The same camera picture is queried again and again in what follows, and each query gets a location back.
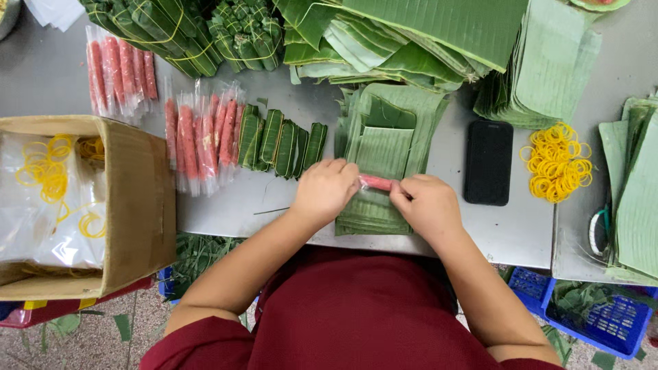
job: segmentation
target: cardboard box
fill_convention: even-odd
[[[100,136],[107,176],[102,277],[34,277],[20,263],[0,263],[0,301],[103,297],[174,263],[176,190],[164,139],[86,115],[3,118],[0,130]]]

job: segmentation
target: wrapped banana leaf bundle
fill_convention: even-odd
[[[311,132],[299,127],[278,109],[260,118],[258,108],[245,107],[240,126],[238,164],[253,171],[274,169],[276,176],[299,178],[322,159],[328,128],[313,123]]]
[[[274,70],[281,61],[282,31],[264,0],[221,1],[207,24],[231,69]]]
[[[570,124],[601,48],[589,26],[586,13],[567,4],[531,0],[507,73],[482,81],[475,112],[534,130]]]
[[[89,20],[191,78],[214,76],[222,62],[203,4],[184,0],[80,0]]]
[[[621,120],[599,125],[610,176],[613,237],[606,275],[658,286],[658,95],[626,101]]]
[[[275,3],[293,84],[392,80],[443,94],[507,70],[528,0]]]
[[[434,131],[447,107],[445,94],[373,83],[342,89],[334,154],[363,174],[402,180],[425,173]],[[336,218],[336,235],[410,234],[413,230],[388,194],[359,190]]]

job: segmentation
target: smartphone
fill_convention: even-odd
[[[506,205],[512,167],[514,128],[478,120],[468,127],[464,199],[473,204]]]

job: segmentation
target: red shirt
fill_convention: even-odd
[[[437,259],[304,247],[267,283],[253,332],[208,317],[166,336],[140,369],[558,370],[502,363],[456,320]]]

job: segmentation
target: floor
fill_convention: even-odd
[[[80,327],[62,338],[48,332],[45,353],[41,351],[41,325],[26,330],[0,328],[0,369],[137,369],[141,357],[161,337],[172,305],[162,303],[154,286],[92,308],[105,315],[83,315]],[[113,319],[122,313],[134,323],[129,342],[120,341]],[[463,314],[457,318],[467,326]],[[618,359],[615,369],[658,369],[658,348],[646,340],[642,348],[647,352],[643,362]],[[579,342],[567,369],[598,369],[590,363],[595,352],[591,345]]]

